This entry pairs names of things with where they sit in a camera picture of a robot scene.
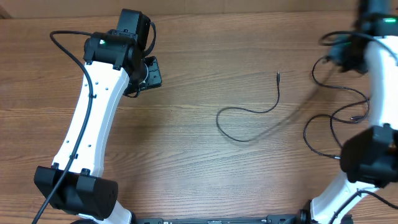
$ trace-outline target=wooden table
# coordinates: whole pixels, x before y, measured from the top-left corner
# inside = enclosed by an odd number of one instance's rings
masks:
[[[347,91],[318,88],[310,77],[317,45],[329,31],[349,29],[350,12],[298,12],[202,16],[153,16],[163,87],[137,99],[122,98],[105,155],[104,178],[119,183],[119,201],[138,217],[263,217],[296,213],[319,195],[339,171],[338,161],[305,145],[302,132],[317,113],[360,100]],[[0,30],[0,222],[30,223],[44,201],[33,183],[37,166],[51,165],[67,133],[81,88],[82,71],[50,41],[52,30],[87,32],[115,28],[118,17],[1,20]],[[78,58],[86,37],[57,39]],[[331,65],[317,77],[328,78]],[[217,130],[225,106],[267,109],[230,111],[221,123],[234,136],[260,140],[238,144]],[[368,77],[334,73],[327,81],[368,93]],[[339,114],[349,118],[363,106]],[[336,124],[345,141],[367,124]],[[317,149],[339,153],[327,119],[310,125]],[[398,203],[396,185],[379,194]],[[351,213],[356,223],[396,223],[398,213],[373,198]],[[48,207],[40,223],[77,217]]]

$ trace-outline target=moving robot arm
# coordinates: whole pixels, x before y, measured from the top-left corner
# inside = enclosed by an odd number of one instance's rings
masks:
[[[342,35],[337,43],[329,44],[333,47],[328,59],[339,65],[342,72],[356,70],[365,73],[369,70],[372,90],[369,129],[345,143],[340,159],[341,172],[298,215],[216,220],[138,220],[120,205],[117,201],[118,184],[101,178],[105,145],[116,107],[122,95],[135,93],[131,97],[137,97],[141,91],[159,87],[162,83],[156,58],[146,58],[154,47],[155,39],[148,50],[144,50],[150,26],[154,31],[155,26],[142,13],[125,9],[116,30],[96,32],[87,39],[86,64],[81,66],[83,71],[86,70],[86,76],[70,129],[51,168],[37,168],[34,177],[36,186],[53,208],[93,220],[93,223],[352,223],[351,217],[346,214],[364,196],[398,181],[398,23],[394,16],[388,16],[389,6],[386,0],[361,1],[355,32],[336,32],[351,35]],[[90,111],[87,105],[91,107],[92,114],[79,139],[86,111]]]

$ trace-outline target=wooden surface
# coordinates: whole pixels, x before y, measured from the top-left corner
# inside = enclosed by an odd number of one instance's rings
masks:
[[[302,139],[307,120],[360,100],[346,91],[319,89],[310,78],[326,49],[326,32],[348,29],[350,12],[296,12],[205,16],[154,16],[156,55],[163,87],[138,99],[122,98],[105,155],[104,178],[119,183],[119,201],[138,217],[262,217],[296,213],[319,195],[339,171]],[[107,31],[118,17],[1,20],[0,29],[0,223],[30,223],[43,196],[33,183],[37,166],[50,166],[67,133],[82,72],[49,39],[52,30]],[[86,37],[59,36],[78,58]],[[317,76],[328,78],[331,65]],[[266,109],[230,111],[226,130],[257,142],[238,144],[220,134],[215,116],[224,106]],[[333,73],[327,83],[368,93],[368,77]],[[363,107],[339,114],[349,118]],[[337,124],[345,141],[366,127]],[[338,153],[328,120],[314,122],[308,139]],[[396,185],[379,194],[398,203]],[[351,213],[356,223],[396,223],[398,213],[373,198]],[[41,223],[77,217],[48,208]]]
[[[123,8],[147,15],[356,10],[358,0],[0,0],[12,18],[118,16]],[[398,0],[391,0],[392,8]]]

